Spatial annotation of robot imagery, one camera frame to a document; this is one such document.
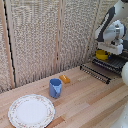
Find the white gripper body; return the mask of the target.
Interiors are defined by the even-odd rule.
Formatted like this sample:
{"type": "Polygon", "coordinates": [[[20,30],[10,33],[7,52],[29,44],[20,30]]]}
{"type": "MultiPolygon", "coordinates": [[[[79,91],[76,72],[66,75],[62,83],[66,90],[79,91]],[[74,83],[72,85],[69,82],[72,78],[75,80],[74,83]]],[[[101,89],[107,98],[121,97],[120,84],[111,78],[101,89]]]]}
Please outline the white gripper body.
{"type": "Polygon", "coordinates": [[[122,53],[122,50],[123,50],[122,44],[119,45],[107,44],[107,51],[112,54],[119,55],[122,53]]]}

